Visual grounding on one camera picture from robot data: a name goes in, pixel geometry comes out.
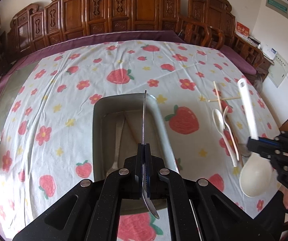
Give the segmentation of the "long carved wooden sofa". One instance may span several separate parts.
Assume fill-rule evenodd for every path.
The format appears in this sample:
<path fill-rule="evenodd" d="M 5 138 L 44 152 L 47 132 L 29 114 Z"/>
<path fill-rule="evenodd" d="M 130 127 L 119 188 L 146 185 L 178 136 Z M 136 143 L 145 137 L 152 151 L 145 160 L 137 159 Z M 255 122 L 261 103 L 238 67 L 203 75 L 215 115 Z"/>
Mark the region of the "long carved wooden sofa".
<path fill-rule="evenodd" d="M 11 61 L 59 42 L 124 31 L 174 31 L 184 42 L 208 46 L 211 28 L 182 16 L 180 0 L 52 0 L 30 4 L 10 22 Z"/>

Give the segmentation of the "metal butter knife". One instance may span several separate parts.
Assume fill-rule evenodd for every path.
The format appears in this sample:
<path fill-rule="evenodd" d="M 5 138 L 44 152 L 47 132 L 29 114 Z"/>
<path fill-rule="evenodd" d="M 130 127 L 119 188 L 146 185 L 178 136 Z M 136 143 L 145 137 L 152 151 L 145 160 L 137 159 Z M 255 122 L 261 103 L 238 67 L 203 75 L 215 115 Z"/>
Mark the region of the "metal butter knife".
<path fill-rule="evenodd" d="M 145 143 L 145 124 L 146 124 L 146 102 L 147 102 L 147 91 L 144 92 L 143 97 L 143 108 L 142 108 L 142 197 L 143 201 L 149 212 L 154 216 L 155 219 L 160 219 L 159 214 L 151 201 L 148 190 L 149 190 L 149 167 L 147 166 L 147 147 Z"/>

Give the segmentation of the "light bamboo chopstick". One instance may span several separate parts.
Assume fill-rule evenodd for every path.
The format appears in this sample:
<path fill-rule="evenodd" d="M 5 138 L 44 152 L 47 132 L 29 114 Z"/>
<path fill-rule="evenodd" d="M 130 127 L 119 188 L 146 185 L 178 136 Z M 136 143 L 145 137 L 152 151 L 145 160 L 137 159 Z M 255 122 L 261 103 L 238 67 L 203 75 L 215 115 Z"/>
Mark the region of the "light bamboo chopstick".
<path fill-rule="evenodd" d="M 217 84 L 215 81 L 213 81 L 213 85 L 215 87 L 215 92 L 216 92 L 216 96 L 217 96 L 217 101 L 218 101 L 218 105 L 219 105 L 219 110 L 221 113 L 223 113 L 223 108 L 222 108 L 222 104 L 221 104 L 221 98 L 220 98 L 220 95 L 219 95 L 219 90 L 217 88 Z"/>
<path fill-rule="evenodd" d="M 228 97 L 228 98 L 216 98 L 216 99 L 212 99 L 212 100 L 208 100 L 208 102 L 217 102 L 218 100 L 220 101 L 229 101 L 229 100 L 237 100 L 237 99 L 240 99 L 241 97 L 238 96 L 238 97 Z"/>

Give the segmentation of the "cream plastic spoon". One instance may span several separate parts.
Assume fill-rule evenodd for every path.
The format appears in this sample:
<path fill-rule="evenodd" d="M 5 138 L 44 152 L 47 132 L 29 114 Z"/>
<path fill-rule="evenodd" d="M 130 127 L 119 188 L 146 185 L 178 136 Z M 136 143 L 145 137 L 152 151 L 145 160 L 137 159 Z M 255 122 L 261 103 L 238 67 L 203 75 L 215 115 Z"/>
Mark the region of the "cream plastic spoon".
<path fill-rule="evenodd" d="M 230 155 L 233 167 L 237 167 L 238 162 L 237 162 L 236 154 L 233 152 L 233 150 L 229 144 L 229 141 L 224 134 L 224 119 L 223 119 L 221 112 L 218 109 L 212 110 L 212 119 L 213 119 L 213 123 L 216 127 L 216 130 L 218 131 L 218 133 L 222 136 L 222 138 L 224 140 L 224 143 L 225 143 L 225 146 L 226 146 L 228 153 Z"/>

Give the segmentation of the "large cream rice spoon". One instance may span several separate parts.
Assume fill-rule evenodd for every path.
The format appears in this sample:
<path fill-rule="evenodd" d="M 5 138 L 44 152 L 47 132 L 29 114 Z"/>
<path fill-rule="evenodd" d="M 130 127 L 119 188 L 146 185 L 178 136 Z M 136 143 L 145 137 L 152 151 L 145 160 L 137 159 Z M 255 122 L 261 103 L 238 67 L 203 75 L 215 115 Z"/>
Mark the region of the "large cream rice spoon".
<path fill-rule="evenodd" d="M 244 106 L 250 137 L 251 139 L 258 140 L 258 130 L 246 79 L 241 78 L 238 80 L 237 86 Z M 272 173 L 273 170 L 270 162 L 259 154 L 251 152 L 251 156 L 243 166 L 239 176 L 239 185 L 242 192 L 248 197 L 261 195 L 269 186 Z"/>

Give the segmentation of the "wooden side table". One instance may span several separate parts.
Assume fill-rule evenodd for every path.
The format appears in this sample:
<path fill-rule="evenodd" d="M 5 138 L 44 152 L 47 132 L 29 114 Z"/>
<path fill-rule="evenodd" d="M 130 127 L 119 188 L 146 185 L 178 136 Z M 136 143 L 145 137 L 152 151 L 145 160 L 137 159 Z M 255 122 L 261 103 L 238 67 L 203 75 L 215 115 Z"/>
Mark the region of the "wooden side table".
<path fill-rule="evenodd" d="M 249 49 L 251 65 L 257 71 L 257 74 L 261 77 L 262 81 L 266 79 L 269 74 L 269 68 L 274 64 L 272 60 L 267 58 L 260 49 L 260 45 L 252 40 L 249 40 L 251 48 Z"/>

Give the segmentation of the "white electrical wall box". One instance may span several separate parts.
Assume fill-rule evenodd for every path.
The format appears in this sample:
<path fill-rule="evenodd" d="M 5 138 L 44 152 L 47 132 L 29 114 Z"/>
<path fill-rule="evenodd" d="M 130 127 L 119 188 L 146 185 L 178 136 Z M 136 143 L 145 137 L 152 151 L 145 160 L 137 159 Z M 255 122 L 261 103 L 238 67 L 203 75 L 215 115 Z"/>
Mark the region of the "white electrical wall box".
<path fill-rule="evenodd" d="M 273 63 L 268 69 L 268 76 L 275 87 L 278 88 L 288 74 L 288 62 L 277 53 Z"/>

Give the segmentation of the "grey green wall panel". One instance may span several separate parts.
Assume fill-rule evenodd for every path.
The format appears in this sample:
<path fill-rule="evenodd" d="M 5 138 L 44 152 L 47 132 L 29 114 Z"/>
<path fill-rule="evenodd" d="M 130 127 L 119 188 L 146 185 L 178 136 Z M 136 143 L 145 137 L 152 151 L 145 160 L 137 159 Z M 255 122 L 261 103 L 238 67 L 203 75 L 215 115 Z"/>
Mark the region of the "grey green wall panel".
<path fill-rule="evenodd" d="M 266 0 L 266 7 L 278 12 L 288 19 L 288 3 L 282 0 Z"/>

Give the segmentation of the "floral strawberry tablecloth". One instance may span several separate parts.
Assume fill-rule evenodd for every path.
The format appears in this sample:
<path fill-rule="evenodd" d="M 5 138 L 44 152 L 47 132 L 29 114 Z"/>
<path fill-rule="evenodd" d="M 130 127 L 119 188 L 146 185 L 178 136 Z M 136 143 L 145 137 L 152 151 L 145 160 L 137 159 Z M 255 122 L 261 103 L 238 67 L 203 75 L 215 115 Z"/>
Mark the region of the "floral strawberry tablecloth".
<path fill-rule="evenodd" d="M 247 197 L 212 120 L 237 97 L 242 72 L 220 51 L 173 42 L 109 42 L 45 57 L 16 71 L 0 99 L 0 224 L 13 238 L 82 179 L 94 180 L 93 111 L 102 98 L 157 99 L 179 173 L 205 177 L 250 216 L 278 191 Z M 241 100 L 222 101 L 239 144 L 249 136 Z"/>

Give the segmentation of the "white router box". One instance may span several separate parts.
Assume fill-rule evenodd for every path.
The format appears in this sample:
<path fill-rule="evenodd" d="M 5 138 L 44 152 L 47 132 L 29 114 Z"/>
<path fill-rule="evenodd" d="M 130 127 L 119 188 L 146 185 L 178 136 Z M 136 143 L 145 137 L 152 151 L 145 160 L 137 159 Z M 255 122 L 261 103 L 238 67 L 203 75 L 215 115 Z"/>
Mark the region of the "white router box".
<path fill-rule="evenodd" d="M 262 53 L 270 60 L 274 60 L 276 55 L 277 55 L 277 51 L 272 48 L 272 47 L 269 47 L 268 45 L 263 45 L 261 46 L 261 49 L 262 49 Z"/>

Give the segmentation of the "rectangular metal tray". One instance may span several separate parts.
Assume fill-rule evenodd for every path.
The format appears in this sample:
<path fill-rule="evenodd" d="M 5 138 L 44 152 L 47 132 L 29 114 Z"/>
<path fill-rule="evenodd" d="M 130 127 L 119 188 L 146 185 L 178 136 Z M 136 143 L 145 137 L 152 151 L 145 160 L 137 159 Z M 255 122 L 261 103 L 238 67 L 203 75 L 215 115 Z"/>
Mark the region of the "rectangular metal tray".
<path fill-rule="evenodd" d="M 137 155 L 142 142 L 143 97 L 144 93 L 108 96 L 95 104 L 93 171 L 96 182 L 123 168 L 127 158 Z M 146 102 L 145 143 L 149 144 L 152 156 L 163 159 L 166 168 L 178 171 L 157 99 L 151 94 L 147 94 Z M 167 208 L 166 197 L 158 195 L 150 199 L 161 217 Z M 143 212 L 149 210 L 142 195 L 138 200 L 122 200 L 120 214 Z"/>

